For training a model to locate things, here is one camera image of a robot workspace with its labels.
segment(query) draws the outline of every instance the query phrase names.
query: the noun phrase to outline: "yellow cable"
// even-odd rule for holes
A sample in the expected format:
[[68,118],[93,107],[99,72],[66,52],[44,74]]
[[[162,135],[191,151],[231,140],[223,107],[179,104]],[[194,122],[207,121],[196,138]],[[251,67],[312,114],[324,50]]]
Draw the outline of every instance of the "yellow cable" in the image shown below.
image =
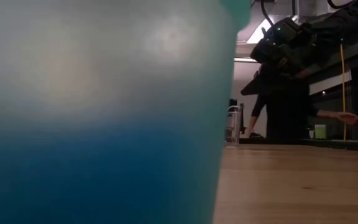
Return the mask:
[[[343,105],[343,112],[346,112],[346,94],[345,94],[345,58],[343,55],[343,45],[341,44],[341,60],[342,60],[342,105]],[[346,141],[346,123],[344,124],[344,134],[343,140]]]

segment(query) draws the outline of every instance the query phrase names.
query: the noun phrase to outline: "cable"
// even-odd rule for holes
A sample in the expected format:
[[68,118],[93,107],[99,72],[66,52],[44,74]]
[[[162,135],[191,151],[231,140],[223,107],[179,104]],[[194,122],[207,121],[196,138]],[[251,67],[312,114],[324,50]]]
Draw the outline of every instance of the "cable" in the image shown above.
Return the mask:
[[260,0],[260,8],[262,10],[262,14],[265,16],[267,22],[273,26],[274,23],[272,22],[272,20],[269,18],[269,15],[267,14],[266,12],[266,9],[265,9],[265,0]]
[[337,6],[333,3],[333,0],[327,0],[329,6],[331,6],[331,8],[333,9],[342,9],[343,7],[346,7],[346,6],[350,6],[354,1],[351,1],[351,2],[348,2],[346,4],[343,4],[341,6]]
[[[343,112],[346,112],[346,94],[345,94],[345,58],[343,54],[343,44],[341,44],[341,60],[342,60],[342,105]],[[346,141],[346,123],[344,123],[343,140]]]

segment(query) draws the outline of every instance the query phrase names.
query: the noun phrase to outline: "black shirt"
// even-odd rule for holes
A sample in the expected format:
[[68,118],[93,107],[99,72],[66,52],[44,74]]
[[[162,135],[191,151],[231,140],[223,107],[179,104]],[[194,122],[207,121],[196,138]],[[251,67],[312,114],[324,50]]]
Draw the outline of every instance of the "black shirt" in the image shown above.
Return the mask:
[[285,90],[275,90],[267,95],[258,95],[252,116],[259,116],[266,105],[267,138],[303,139],[308,137],[308,116],[316,116],[309,84],[294,80]]

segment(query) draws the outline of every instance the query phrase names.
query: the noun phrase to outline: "wooden table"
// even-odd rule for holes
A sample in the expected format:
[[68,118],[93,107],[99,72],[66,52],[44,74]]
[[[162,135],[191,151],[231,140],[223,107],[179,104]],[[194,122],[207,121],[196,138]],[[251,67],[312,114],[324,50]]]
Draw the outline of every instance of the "wooden table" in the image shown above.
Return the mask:
[[228,147],[214,224],[358,224],[358,152]]

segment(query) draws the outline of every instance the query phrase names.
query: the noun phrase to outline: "person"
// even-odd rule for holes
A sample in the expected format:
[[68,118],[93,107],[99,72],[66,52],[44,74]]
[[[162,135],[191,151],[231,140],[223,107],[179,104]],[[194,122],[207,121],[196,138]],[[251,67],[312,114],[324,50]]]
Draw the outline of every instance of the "person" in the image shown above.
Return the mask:
[[266,138],[270,139],[309,138],[308,116],[338,119],[346,124],[356,124],[358,117],[355,114],[316,109],[309,95],[310,86],[305,79],[291,80],[285,89],[258,95],[246,138],[249,138],[254,130],[264,106],[267,111]]

